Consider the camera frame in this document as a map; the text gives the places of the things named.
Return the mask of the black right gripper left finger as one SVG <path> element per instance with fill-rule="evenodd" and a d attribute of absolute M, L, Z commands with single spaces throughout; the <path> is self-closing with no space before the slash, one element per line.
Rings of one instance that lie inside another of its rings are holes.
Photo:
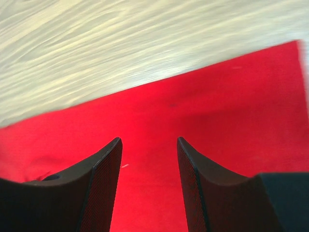
<path fill-rule="evenodd" d="M 3 232 L 108 232 L 119 178 L 120 138 L 45 179 L 0 181 Z"/>

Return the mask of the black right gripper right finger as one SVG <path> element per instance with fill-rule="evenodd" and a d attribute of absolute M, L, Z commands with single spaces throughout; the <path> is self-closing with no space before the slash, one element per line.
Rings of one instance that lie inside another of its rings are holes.
<path fill-rule="evenodd" d="M 188 230 L 191 232 L 306 232 L 309 174 L 237 174 L 177 140 Z"/>

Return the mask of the red t-shirt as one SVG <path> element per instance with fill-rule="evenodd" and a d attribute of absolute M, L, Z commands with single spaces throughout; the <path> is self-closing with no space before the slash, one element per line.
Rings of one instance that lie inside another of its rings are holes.
<path fill-rule="evenodd" d="M 0 130 L 0 175 L 41 180 L 123 142 L 111 231 L 185 232 L 176 143 L 242 175 L 309 169 L 301 41 L 142 85 Z"/>

